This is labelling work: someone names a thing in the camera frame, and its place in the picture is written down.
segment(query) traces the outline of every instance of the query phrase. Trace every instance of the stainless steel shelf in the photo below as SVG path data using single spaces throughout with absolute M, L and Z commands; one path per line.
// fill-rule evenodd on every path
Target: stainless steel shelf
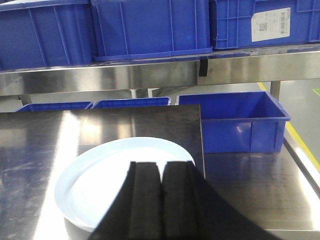
M 318 59 L 317 43 L 18 69 L 0 72 L 0 96 L 317 79 Z M 200 68 L 207 76 L 199 76 Z

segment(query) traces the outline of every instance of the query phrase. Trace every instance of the white plate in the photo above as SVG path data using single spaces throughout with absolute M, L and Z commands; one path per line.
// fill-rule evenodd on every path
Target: white plate
M 65 218 L 92 232 L 124 180 L 130 162 L 156 162 L 160 177 L 167 162 L 193 161 L 180 145 L 154 137 L 130 137 L 96 146 L 76 158 L 59 177 L 55 201 Z

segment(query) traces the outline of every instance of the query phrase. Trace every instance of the blue plastic crate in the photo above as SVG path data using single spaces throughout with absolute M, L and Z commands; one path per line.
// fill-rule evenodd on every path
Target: blue plastic crate
M 211 0 L 214 49 L 320 41 L 320 0 Z
M 91 101 L 78 102 L 55 102 L 55 103 L 31 103 L 24 105 L 16 112 L 37 112 L 49 110 L 74 110 L 74 109 L 90 109 L 93 106 Z
M 3 70 L 82 65 L 97 54 L 89 0 L 15 0 L 0 4 Z
M 265 91 L 178 96 L 199 104 L 205 153 L 280 152 L 289 115 Z
M 168 106 L 171 103 L 170 97 L 148 97 L 133 99 L 111 99 L 101 100 L 93 108 L 127 108 L 127 107 L 148 107 L 148 106 Z
M 212 52 L 208 0 L 92 0 L 96 61 Z

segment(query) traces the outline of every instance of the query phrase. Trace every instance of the stainless steel table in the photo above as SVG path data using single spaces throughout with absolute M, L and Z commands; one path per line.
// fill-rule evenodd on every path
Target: stainless steel table
M 97 145 L 167 139 L 203 170 L 197 105 L 0 113 L 0 123 L 1 240 L 68 240 L 67 230 L 72 240 L 83 239 L 85 232 L 64 221 L 54 188 L 65 167 Z
M 197 106 L 1 113 L 0 123 L 1 240 L 85 240 L 56 207 L 55 182 L 79 154 L 132 136 L 186 148 L 218 193 L 264 229 L 320 239 L 319 172 L 289 135 L 280 153 L 205 154 L 203 165 Z

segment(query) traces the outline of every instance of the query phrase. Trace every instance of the floor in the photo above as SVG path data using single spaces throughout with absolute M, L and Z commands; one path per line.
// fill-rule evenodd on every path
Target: floor
M 264 83 L 270 89 L 270 83 Z M 314 157 L 320 162 L 320 95 L 313 89 L 320 89 L 320 79 L 281 82 L 279 101 L 291 116 L 291 124 L 306 144 Z M 178 95 L 219 92 L 260 91 L 257 83 L 225 84 L 212 86 L 195 86 L 182 88 L 162 88 L 152 91 L 153 96 L 171 97 L 171 104 L 176 104 Z M 31 95 L 33 103 L 78 102 L 102 99 L 127 99 L 136 95 L 130 90 L 99 91 L 82 93 L 51 93 Z M 140 94 L 146 97 L 147 92 Z M 0 112 L 15 112 L 22 107 L 17 97 L 0 97 Z

